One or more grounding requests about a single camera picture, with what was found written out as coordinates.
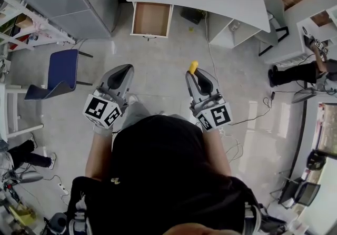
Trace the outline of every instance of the hand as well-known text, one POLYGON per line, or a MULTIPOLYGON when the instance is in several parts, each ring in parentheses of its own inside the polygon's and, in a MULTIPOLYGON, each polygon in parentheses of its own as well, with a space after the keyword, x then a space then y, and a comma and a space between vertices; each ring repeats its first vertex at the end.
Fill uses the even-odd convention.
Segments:
POLYGON ((316 41, 313 41, 310 45, 310 49, 313 51, 313 52, 319 52, 319 49, 318 47, 315 45, 316 41))

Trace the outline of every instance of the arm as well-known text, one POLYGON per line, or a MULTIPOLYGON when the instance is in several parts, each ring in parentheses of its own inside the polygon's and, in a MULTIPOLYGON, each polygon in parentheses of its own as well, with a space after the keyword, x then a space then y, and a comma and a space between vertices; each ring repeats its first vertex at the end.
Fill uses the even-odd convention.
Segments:
POLYGON ((320 52, 318 50, 318 48, 316 46, 312 46, 312 50, 313 52, 315 53, 315 57, 316 57, 316 63, 317 63, 317 66, 318 66, 318 69, 321 71, 321 72, 327 72, 327 69, 326 69, 326 63, 322 61, 321 59, 321 55, 320 55, 320 52))
POLYGON ((203 129, 203 137, 208 160, 211 166, 219 174, 232 176, 231 167, 228 162, 225 150, 223 149, 219 130, 206 132, 203 129))
POLYGON ((108 136, 94 133, 88 161, 85 167, 85 176, 102 181, 107 178, 110 167, 112 150, 112 134, 108 136))

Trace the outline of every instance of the leg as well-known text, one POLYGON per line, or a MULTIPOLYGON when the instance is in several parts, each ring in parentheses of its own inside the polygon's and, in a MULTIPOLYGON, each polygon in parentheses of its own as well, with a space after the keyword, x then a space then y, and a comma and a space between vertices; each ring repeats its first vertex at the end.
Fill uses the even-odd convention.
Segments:
POLYGON ((35 148, 34 142, 32 140, 27 140, 21 145, 11 148, 10 150, 8 150, 8 152, 9 153, 13 153, 13 152, 31 153, 34 151, 34 148, 35 148))
POLYGON ((19 168, 22 163, 28 163, 43 168, 48 168, 52 164, 52 159, 50 157, 44 157, 35 153, 8 152, 12 156, 14 169, 19 168))
POLYGON ((90 57, 90 58, 93 58, 93 57, 94 57, 93 55, 87 54, 87 53, 85 53, 85 52, 80 52, 80 51, 78 51, 78 54, 83 55, 83 56, 86 56, 86 57, 90 57))
POLYGON ((76 84, 93 86, 92 83, 87 83, 87 82, 83 82, 83 81, 76 81, 76 84))
POLYGON ((316 83, 316 63, 297 65, 285 71, 273 72, 271 81, 274 85, 282 85, 292 81, 316 83))
POLYGON ((27 133, 27 132, 32 132, 32 131, 40 129, 40 128, 43 128, 43 124, 34 126, 32 128, 26 128, 26 129, 19 130, 17 132, 10 133, 10 134, 7 135, 7 138, 13 138, 15 136, 19 136, 19 135, 22 135, 22 134, 27 133))
POLYGON ((128 107, 128 115, 123 123, 122 129, 125 129, 141 119, 151 116, 149 111, 140 102, 134 102, 128 107))

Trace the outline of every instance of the open drawer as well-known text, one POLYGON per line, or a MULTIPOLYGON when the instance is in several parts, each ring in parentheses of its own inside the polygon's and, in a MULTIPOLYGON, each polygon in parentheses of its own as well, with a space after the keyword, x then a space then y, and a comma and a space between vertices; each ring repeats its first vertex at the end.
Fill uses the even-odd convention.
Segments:
POLYGON ((173 5, 135 2, 131 35, 167 38, 172 12, 173 5))

